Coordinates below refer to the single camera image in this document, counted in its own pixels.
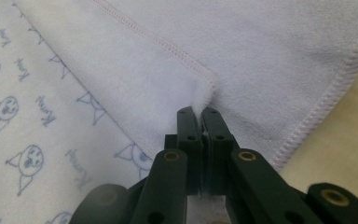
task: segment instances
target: pink stitching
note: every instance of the pink stitching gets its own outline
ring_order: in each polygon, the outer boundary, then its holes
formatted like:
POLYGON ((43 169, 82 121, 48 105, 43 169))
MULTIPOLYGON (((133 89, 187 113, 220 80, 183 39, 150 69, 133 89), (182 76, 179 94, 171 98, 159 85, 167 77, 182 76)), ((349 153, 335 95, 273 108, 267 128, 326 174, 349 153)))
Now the pink stitching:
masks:
POLYGON ((174 46, 172 43, 166 41, 165 39, 155 36, 151 34, 150 32, 146 31, 146 29, 142 28, 136 22, 132 21, 130 18, 123 15, 121 12, 119 12, 117 9, 115 9, 113 6, 106 3, 104 0, 90 0, 100 6, 105 12, 107 12, 109 15, 120 21, 121 23, 125 24, 127 27, 131 28, 135 33, 138 35, 141 35, 145 38, 148 38, 150 40, 153 40, 155 43, 162 46, 164 49, 166 49, 168 52, 173 54, 181 63, 183 63, 186 67, 191 69, 196 75, 203 77, 208 80, 208 84, 211 86, 212 90, 214 91, 214 84, 207 74, 201 72, 202 67, 198 63, 194 62, 186 53, 184 53, 182 50, 174 46))
POLYGON ((282 147, 269 161, 275 169, 279 170, 287 163, 295 149, 299 147, 307 136, 319 125, 327 113, 333 109, 341 96, 348 90, 358 73, 358 40, 354 49, 344 61, 340 71, 335 75, 333 82, 327 89, 322 99, 310 113, 301 121, 295 131, 289 135, 282 147))

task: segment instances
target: white fabric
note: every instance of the white fabric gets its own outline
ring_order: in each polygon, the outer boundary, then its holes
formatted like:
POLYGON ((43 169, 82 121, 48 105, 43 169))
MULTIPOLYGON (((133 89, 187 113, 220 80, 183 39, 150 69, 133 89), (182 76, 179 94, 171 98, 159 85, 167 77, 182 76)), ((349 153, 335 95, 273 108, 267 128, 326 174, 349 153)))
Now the white fabric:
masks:
MULTIPOLYGON (((92 187, 134 184, 188 105, 212 102, 282 167, 358 72, 358 1, 15 2, 0 1, 0 223, 59 223, 92 187)), ((207 199, 187 223, 227 221, 207 199)))

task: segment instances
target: brass screw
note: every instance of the brass screw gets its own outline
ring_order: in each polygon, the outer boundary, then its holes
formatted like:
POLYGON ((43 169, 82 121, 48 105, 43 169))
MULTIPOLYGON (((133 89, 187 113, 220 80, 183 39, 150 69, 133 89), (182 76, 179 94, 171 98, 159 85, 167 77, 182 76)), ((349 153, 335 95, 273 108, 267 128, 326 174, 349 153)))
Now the brass screw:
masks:
POLYGON ((348 197, 335 189, 323 189, 321 194, 326 201, 334 205, 345 207, 350 204, 348 197))
POLYGON ((238 154, 238 157, 240 157, 243 161, 255 161, 256 156, 252 152, 248 151, 242 151, 238 154))
POLYGON ((164 159, 166 161, 177 161, 179 160, 180 155, 177 152, 167 152, 164 154, 164 159))

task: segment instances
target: table surface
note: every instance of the table surface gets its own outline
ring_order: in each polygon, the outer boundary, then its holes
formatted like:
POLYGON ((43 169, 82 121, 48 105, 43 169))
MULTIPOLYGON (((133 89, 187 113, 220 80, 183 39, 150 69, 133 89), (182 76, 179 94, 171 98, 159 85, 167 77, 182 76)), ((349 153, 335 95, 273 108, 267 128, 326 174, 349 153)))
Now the table surface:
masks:
POLYGON ((358 78, 280 174, 303 192, 328 182, 358 197, 358 78))

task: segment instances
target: stitched hem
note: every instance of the stitched hem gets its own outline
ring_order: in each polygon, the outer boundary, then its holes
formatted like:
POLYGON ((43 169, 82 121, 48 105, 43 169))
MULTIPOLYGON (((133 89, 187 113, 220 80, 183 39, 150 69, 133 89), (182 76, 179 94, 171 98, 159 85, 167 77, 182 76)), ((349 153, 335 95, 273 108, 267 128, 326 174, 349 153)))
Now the stitched hem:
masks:
POLYGON ((96 4, 105 13, 109 14, 110 16, 115 18, 117 21, 120 21, 122 24, 124 24, 128 28, 132 29, 136 34, 141 35, 142 37, 153 41, 154 43, 158 44, 159 46, 161 46, 162 48, 167 50, 179 62, 181 62, 187 68, 189 68, 191 71, 193 71, 194 74, 207 80, 206 84, 208 85, 208 89, 209 89, 209 97, 206 100, 206 102, 202 103, 202 106, 206 107, 212 101, 213 93, 215 92, 215 88, 216 88, 216 85, 215 85, 216 77, 214 76, 214 74, 212 72, 210 72, 208 69, 206 69, 205 67, 200 65, 195 60, 193 60, 190 56, 188 56, 181 49, 177 48, 174 44, 165 40, 164 38, 156 36, 156 35, 152 34, 151 32, 147 31, 145 28, 138 25, 135 21, 132 21, 129 17, 125 16, 123 13, 118 11, 115 7, 106 3, 104 0, 89 0, 89 1, 96 4))
POLYGON ((325 94, 269 161, 276 170, 279 171, 283 168, 295 150, 301 146, 308 135, 323 121, 339 99, 341 99, 350 88, 357 74, 358 40, 355 42, 349 57, 344 60, 342 66, 338 68, 337 74, 334 76, 325 94))

